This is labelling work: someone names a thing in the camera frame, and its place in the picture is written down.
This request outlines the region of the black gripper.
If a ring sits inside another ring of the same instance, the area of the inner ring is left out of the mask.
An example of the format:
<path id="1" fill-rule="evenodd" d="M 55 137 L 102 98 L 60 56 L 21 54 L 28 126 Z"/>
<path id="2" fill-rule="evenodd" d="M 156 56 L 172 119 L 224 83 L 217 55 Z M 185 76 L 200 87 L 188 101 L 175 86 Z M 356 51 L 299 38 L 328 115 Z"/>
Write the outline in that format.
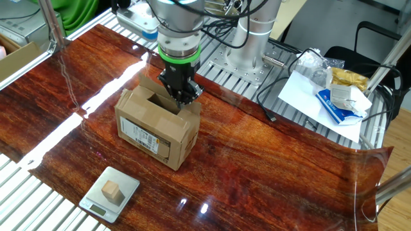
<path id="1" fill-rule="evenodd" d="M 165 62 L 165 70 L 158 77 L 179 109 L 192 104 L 203 93 L 203 86 L 194 81 L 196 71 L 197 64 Z"/>

